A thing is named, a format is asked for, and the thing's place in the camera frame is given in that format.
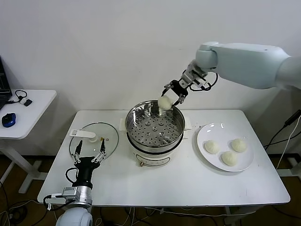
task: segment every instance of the stainless steel pot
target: stainless steel pot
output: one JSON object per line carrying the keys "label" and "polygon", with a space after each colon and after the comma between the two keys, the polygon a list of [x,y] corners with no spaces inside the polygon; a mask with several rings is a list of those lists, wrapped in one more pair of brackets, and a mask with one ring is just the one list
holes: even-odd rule
{"label": "stainless steel pot", "polygon": [[176,107],[165,111],[157,100],[137,104],[126,117],[127,137],[139,151],[164,154],[175,149],[184,134],[185,119]]}

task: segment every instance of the computer mouse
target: computer mouse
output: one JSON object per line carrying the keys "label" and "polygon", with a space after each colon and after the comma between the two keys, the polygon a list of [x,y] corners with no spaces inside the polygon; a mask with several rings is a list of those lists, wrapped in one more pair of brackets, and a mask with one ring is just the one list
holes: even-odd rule
{"label": "computer mouse", "polygon": [[6,128],[13,126],[16,123],[16,114],[7,113],[2,117],[2,125]]}

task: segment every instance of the glass lid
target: glass lid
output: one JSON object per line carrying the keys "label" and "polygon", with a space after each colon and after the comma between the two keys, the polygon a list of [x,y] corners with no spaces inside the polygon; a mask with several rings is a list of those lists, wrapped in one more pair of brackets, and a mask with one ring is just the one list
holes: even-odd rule
{"label": "glass lid", "polygon": [[106,153],[104,159],[107,159],[115,151],[119,142],[117,130],[105,122],[91,123],[80,130],[74,129],[70,136],[73,138],[69,145],[69,151],[74,160],[76,160],[76,153],[79,153],[77,157],[96,157],[102,153],[104,147]]}

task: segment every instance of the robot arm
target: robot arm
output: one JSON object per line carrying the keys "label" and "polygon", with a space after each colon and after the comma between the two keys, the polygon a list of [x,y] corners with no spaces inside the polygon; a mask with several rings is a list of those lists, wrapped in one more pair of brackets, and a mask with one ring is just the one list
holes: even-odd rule
{"label": "robot arm", "polygon": [[188,87],[204,87],[208,72],[254,89],[301,89],[301,57],[289,56],[276,46],[207,42],[197,50],[195,60],[181,79],[167,84],[162,95],[172,89],[179,96],[174,105],[181,104],[188,95]]}

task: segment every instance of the white plate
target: white plate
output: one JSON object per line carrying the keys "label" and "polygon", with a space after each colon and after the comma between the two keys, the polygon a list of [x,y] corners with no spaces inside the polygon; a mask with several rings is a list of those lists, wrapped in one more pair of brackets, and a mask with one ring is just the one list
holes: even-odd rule
{"label": "white plate", "polygon": [[[231,147],[231,141],[240,138],[247,144],[247,149],[238,153]],[[210,154],[205,149],[206,141],[214,140],[220,146],[217,154]],[[229,172],[240,172],[247,169],[254,159],[252,144],[248,138],[240,133],[234,125],[225,125],[224,123],[211,123],[204,126],[198,133],[198,148],[203,156],[212,165]],[[222,161],[222,154],[231,151],[237,154],[238,162],[235,166],[228,166]]]}

